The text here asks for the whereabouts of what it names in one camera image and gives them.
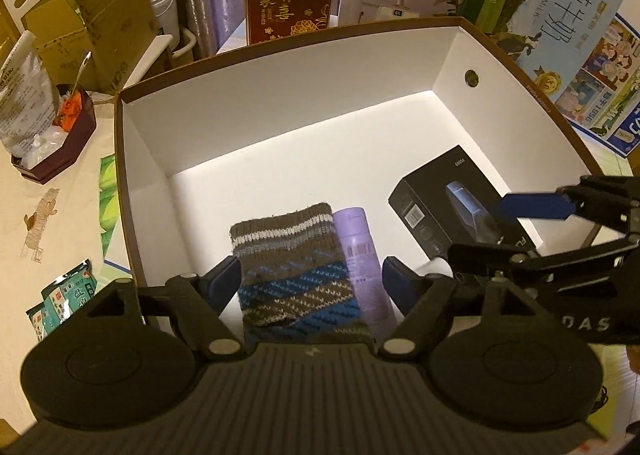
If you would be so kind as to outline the clear plastic container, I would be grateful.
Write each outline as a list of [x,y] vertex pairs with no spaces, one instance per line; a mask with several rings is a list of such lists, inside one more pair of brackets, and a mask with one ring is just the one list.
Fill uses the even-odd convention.
[[428,261],[427,264],[422,267],[423,275],[438,274],[454,278],[454,271],[450,267],[449,263],[442,258],[435,258]]

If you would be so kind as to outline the black shaver box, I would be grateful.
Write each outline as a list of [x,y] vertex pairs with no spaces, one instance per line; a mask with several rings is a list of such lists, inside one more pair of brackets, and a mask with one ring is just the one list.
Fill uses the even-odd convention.
[[390,207],[430,259],[445,259],[454,244],[535,247],[517,219],[497,211],[501,196],[457,145],[405,175]]

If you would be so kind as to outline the purple cosmetic tube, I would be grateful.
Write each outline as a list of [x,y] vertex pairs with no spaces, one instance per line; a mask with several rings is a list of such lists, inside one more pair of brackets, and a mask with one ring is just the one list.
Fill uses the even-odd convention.
[[381,262],[366,212],[360,207],[345,208],[334,212],[333,220],[363,319],[380,345],[397,321],[383,286]]

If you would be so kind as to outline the plaid tablecloth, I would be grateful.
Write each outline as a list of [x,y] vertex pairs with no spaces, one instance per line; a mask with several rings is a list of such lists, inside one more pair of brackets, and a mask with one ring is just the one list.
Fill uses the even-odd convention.
[[[600,142],[589,136],[582,138],[588,149],[606,175],[634,176],[627,158],[612,152]],[[620,238],[620,233],[603,227],[594,240],[596,245],[613,238]],[[630,279],[623,280],[623,275],[631,276],[630,271],[620,268],[614,274],[611,289],[615,287],[616,297],[632,297],[631,303],[639,305],[639,288],[630,288]],[[627,434],[632,423],[639,421],[639,375],[630,367],[625,345],[595,345],[594,351],[599,354],[604,368],[604,386],[608,390],[608,404],[599,412],[590,416],[590,423],[608,438],[621,439]]]

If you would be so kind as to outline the blue cartoon milk box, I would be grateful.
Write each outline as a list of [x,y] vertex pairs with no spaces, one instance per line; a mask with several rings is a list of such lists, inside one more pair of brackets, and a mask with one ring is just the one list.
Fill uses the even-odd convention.
[[639,146],[639,31],[616,15],[555,103],[574,129],[628,157]]

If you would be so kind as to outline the green tissue packet on bed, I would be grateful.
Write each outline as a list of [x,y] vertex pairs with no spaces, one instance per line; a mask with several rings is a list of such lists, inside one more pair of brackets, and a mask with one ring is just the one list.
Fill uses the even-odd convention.
[[116,163],[115,155],[112,154],[101,158],[99,173],[99,224],[104,257],[110,247],[119,215]]

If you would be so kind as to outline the teal medicine packets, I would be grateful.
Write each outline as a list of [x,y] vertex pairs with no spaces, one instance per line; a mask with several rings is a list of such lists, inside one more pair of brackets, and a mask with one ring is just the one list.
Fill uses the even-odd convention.
[[41,290],[42,301],[26,311],[29,322],[42,341],[83,307],[96,293],[96,278],[89,259],[58,276]]

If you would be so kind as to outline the brown open storage box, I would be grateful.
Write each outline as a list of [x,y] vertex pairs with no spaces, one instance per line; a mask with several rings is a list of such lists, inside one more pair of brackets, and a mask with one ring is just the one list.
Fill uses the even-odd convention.
[[115,114],[134,279],[203,274],[230,253],[234,223],[317,202],[364,209],[378,254],[418,267],[425,253],[388,197],[457,146],[503,194],[600,172],[537,85],[459,17],[305,33],[144,80]]

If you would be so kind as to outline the dark red hexagonal tray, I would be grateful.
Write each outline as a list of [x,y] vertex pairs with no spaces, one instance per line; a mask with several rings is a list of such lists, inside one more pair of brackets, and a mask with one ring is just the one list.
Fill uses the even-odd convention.
[[93,101],[82,86],[68,96],[68,85],[59,85],[63,94],[62,112],[52,126],[36,134],[25,157],[12,156],[12,166],[23,178],[47,184],[73,166],[96,131]]

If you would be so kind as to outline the green blue milk carton box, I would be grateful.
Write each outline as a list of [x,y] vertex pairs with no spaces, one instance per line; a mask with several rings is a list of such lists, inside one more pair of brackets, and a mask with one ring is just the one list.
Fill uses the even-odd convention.
[[623,0],[462,0],[460,13],[555,102]]

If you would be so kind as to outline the crumpled white plastic bag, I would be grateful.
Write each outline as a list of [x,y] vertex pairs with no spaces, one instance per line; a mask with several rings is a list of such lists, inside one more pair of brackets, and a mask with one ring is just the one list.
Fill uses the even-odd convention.
[[52,126],[62,106],[34,43],[35,36],[23,32],[1,67],[1,143],[17,158]]

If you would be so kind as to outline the brown cardboard box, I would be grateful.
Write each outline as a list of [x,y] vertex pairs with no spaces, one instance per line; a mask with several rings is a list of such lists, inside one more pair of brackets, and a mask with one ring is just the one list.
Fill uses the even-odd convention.
[[38,0],[9,23],[35,35],[35,48],[56,84],[70,83],[80,62],[88,90],[117,92],[158,33],[151,0]]

